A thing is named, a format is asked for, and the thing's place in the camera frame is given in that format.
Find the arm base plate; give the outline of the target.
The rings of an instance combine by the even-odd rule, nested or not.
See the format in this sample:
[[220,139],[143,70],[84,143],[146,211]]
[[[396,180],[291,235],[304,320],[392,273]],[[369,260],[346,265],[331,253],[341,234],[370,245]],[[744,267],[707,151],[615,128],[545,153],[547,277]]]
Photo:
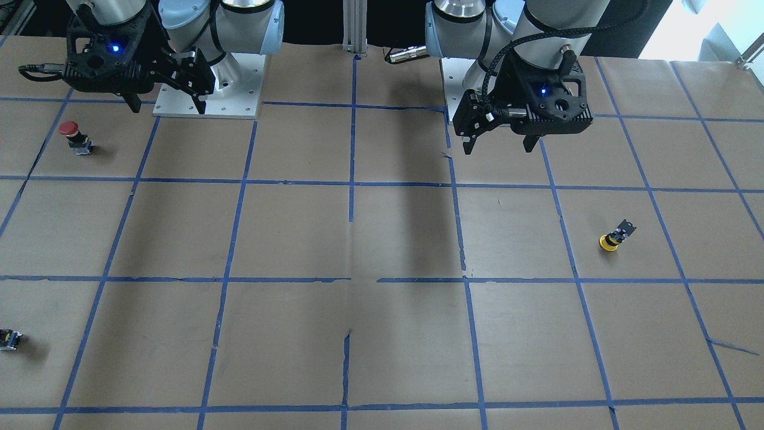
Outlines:
[[162,85],[153,115],[163,118],[254,120],[260,107],[268,60],[268,56],[259,54],[227,54],[212,67],[216,88],[207,96],[203,114],[199,114],[189,95],[169,85]]
[[442,83],[448,122],[452,123],[464,91],[480,90],[485,71],[477,60],[470,58],[442,58]]

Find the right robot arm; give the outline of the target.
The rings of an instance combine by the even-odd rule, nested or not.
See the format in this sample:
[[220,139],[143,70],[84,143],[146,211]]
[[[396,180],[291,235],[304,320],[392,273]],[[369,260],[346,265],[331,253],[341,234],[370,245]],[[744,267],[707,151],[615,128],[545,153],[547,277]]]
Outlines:
[[153,114],[255,119],[267,58],[281,49],[281,1],[70,1],[64,82],[112,93],[132,112],[160,87]]

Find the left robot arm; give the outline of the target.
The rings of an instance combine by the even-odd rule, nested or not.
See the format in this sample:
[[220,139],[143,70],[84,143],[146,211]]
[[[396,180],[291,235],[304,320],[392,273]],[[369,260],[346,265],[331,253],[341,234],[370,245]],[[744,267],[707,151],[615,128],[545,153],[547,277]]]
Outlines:
[[509,126],[532,152],[548,134],[578,134],[594,122],[578,55],[607,1],[431,1],[430,56],[474,63],[450,111],[464,153],[481,134]]

